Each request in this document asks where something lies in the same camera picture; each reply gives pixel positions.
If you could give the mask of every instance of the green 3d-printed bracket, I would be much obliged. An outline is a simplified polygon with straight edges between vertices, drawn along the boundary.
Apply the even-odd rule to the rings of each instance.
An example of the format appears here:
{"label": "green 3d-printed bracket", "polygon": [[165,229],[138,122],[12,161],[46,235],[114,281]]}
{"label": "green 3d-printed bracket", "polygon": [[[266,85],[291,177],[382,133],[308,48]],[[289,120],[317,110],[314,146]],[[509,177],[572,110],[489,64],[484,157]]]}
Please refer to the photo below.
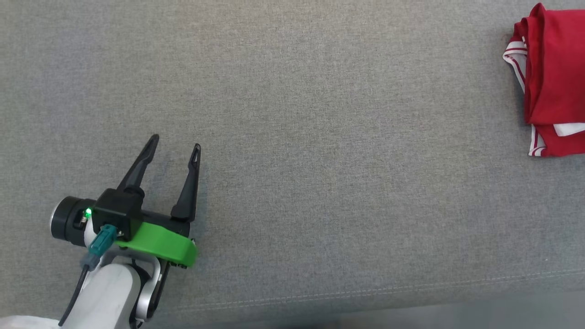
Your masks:
{"label": "green 3d-printed bracket", "polygon": [[147,222],[140,225],[131,241],[116,244],[187,267],[192,267],[197,257],[197,246],[192,240]]}

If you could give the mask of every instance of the seam stitching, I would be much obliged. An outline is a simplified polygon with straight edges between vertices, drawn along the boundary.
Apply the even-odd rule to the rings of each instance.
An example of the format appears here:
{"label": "seam stitching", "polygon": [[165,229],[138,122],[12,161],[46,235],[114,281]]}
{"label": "seam stitching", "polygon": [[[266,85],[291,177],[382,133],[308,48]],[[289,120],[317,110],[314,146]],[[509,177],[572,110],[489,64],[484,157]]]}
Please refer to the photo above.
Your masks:
{"label": "seam stitching", "polygon": [[[240,300],[240,301],[225,301],[225,302],[221,302],[221,303],[205,303],[205,304],[197,304],[197,306],[219,306],[219,307],[204,307],[204,308],[192,309],[192,310],[193,311],[204,311],[204,310],[233,309],[233,308],[237,308],[237,307],[295,303],[295,302],[311,301],[311,300],[337,299],[337,298],[347,298],[347,297],[362,297],[362,296],[372,296],[372,295],[377,295],[377,294],[393,294],[393,293],[425,291],[425,290],[433,290],[433,289],[447,289],[447,288],[453,288],[453,287],[481,286],[481,285],[489,285],[489,284],[496,284],[496,283],[517,282],[517,281],[525,281],[525,280],[546,279],[549,277],[585,274],[585,272],[579,272],[579,271],[583,271],[583,270],[585,270],[585,268],[556,270],[556,271],[550,271],[550,272],[539,272],[539,273],[532,273],[532,274],[525,274],[525,275],[493,277],[493,278],[489,278],[489,279],[479,279],[479,280],[425,283],[425,284],[421,284],[421,285],[386,287],[386,288],[366,289],[366,290],[351,290],[351,291],[345,291],[345,292],[303,294],[303,295],[287,296],[287,297],[274,297],[274,298],[265,298],[265,299]],[[549,274],[553,274],[553,273],[565,273],[565,274],[531,277],[531,276],[539,276],[539,275],[549,275]],[[522,277],[523,279],[508,280],[508,279],[513,279],[516,277]],[[318,296],[328,296],[328,297],[312,298],[312,297],[318,297]],[[177,309],[174,309],[173,311],[178,311],[181,309],[190,309],[191,307],[182,306],[182,307],[179,307]]]}

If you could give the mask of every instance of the gray couch cushion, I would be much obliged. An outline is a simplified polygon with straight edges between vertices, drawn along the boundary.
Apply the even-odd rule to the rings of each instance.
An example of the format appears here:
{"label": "gray couch cushion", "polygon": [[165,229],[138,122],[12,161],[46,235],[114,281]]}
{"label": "gray couch cushion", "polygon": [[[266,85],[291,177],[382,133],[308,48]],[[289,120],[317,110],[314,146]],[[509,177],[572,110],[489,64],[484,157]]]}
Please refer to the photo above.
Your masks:
{"label": "gray couch cushion", "polygon": [[61,315],[84,251],[51,209],[153,133],[148,210],[203,148],[153,327],[585,289],[585,157],[527,156],[501,59],[533,5],[4,2],[0,316]]}

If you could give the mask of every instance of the teal connector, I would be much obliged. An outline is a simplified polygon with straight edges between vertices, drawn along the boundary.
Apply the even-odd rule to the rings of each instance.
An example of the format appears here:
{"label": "teal connector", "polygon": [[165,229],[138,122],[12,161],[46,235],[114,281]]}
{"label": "teal connector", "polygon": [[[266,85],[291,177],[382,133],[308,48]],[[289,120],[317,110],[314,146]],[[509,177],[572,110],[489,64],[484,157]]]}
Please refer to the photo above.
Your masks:
{"label": "teal connector", "polygon": [[101,257],[105,254],[106,250],[113,245],[113,242],[116,241],[117,237],[118,230],[116,227],[114,225],[106,224],[102,227],[98,236],[95,237],[94,241],[89,247],[87,247],[87,249],[89,249],[90,253]]}
{"label": "teal connector", "polygon": [[83,268],[85,265],[89,266],[89,270],[93,271],[99,264],[99,259],[106,253],[106,251],[113,245],[118,238],[118,230],[115,226],[106,224],[102,227],[97,237],[87,247],[88,252],[81,259],[80,265]]}

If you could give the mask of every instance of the gray fabric surface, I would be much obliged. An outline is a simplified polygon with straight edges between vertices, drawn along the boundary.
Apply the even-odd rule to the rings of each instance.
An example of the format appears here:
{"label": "gray fabric surface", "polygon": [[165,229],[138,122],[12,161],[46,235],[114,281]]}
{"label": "gray fabric surface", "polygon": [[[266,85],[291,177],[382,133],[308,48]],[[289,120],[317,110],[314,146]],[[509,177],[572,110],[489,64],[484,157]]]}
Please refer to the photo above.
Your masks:
{"label": "gray fabric surface", "polygon": [[203,151],[152,327],[585,289],[585,157],[527,156],[501,59],[534,4],[3,1],[0,316],[60,316],[83,249],[52,208],[153,133],[147,210]]}

